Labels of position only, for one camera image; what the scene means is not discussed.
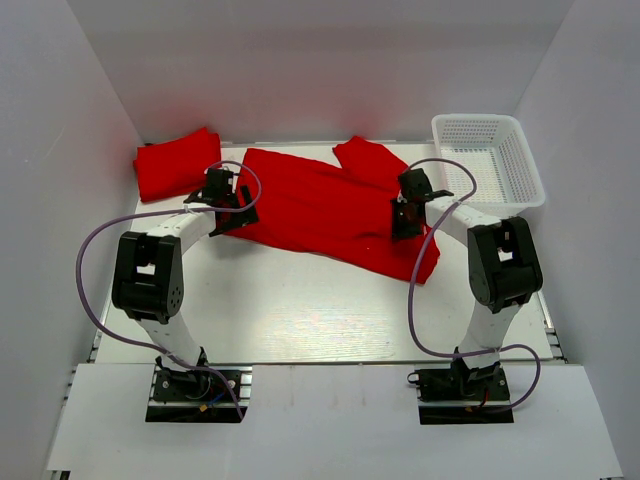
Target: folded red cloth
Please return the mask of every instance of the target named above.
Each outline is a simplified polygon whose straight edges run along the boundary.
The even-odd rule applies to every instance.
[[[407,165],[384,146],[354,137],[334,153],[343,165],[248,149],[244,164],[262,183],[260,221],[228,233],[276,248],[324,254],[400,280],[409,280],[420,247],[418,237],[391,240],[391,203],[397,176]],[[252,196],[257,184],[242,175]],[[440,252],[432,242],[418,274],[424,283]]]
[[[172,142],[138,148],[133,166],[140,199],[151,202],[191,193],[204,185],[205,169],[220,161],[220,137],[206,128]]]

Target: white platform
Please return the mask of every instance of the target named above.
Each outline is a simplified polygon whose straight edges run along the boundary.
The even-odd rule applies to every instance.
[[[72,480],[598,480],[621,475],[579,366],[506,425],[421,426],[409,365],[259,366],[241,424],[144,422],[152,365],[80,365],[49,460]],[[505,368],[514,395],[533,367]]]
[[[335,144],[258,145],[339,165]],[[388,144],[403,160],[433,156],[433,145]],[[246,148],[223,148],[224,159],[242,161]],[[435,166],[427,174],[440,178]],[[139,204],[137,212],[181,208],[184,197]],[[132,229],[162,218],[142,219]],[[463,338],[473,308],[467,251],[436,234],[440,261],[416,290],[416,330],[429,347],[452,352]],[[320,255],[292,253],[225,236],[203,239],[184,257],[184,318],[209,360],[224,364],[304,362],[415,362],[429,360],[413,344],[407,326],[408,283]],[[106,324],[118,333],[147,340],[126,315],[108,309]],[[552,358],[537,297],[516,317],[506,343],[525,343]],[[149,363],[153,351],[102,339],[99,363]],[[523,351],[503,354],[526,359]]]

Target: plastic basket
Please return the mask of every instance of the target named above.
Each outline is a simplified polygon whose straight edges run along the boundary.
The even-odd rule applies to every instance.
[[[507,218],[545,201],[538,169],[520,123],[508,115],[438,115],[431,121],[436,154],[462,163],[478,181],[467,203]],[[442,166],[445,188],[457,197],[471,189],[467,175]]]

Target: gray wall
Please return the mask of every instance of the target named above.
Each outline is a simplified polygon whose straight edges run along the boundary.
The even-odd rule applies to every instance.
[[[535,236],[562,346],[640,479],[640,3],[576,0],[517,117],[547,191]]]
[[[40,478],[73,365],[94,329],[74,261],[99,222],[132,208],[138,141],[64,0],[0,2],[0,477]],[[98,311],[114,235],[90,252]]]
[[[69,0],[145,140],[430,137],[512,114],[572,0]]]

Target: unfolded red garment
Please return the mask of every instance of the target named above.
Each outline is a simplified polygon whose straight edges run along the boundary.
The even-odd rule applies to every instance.
[[[151,202],[191,193],[205,182],[205,169],[220,161],[220,137],[206,128],[172,142],[138,148],[133,166],[140,199]]]
[[[228,235],[295,252],[327,255],[409,280],[424,237],[391,240],[391,203],[407,165],[379,144],[354,137],[334,148],[343,168],[250,148],[244,164],[262,183],[260,221]],[[257,184],[243,174],[238,186]],[[432,242],[418,274],[424,283],[440,252]]]

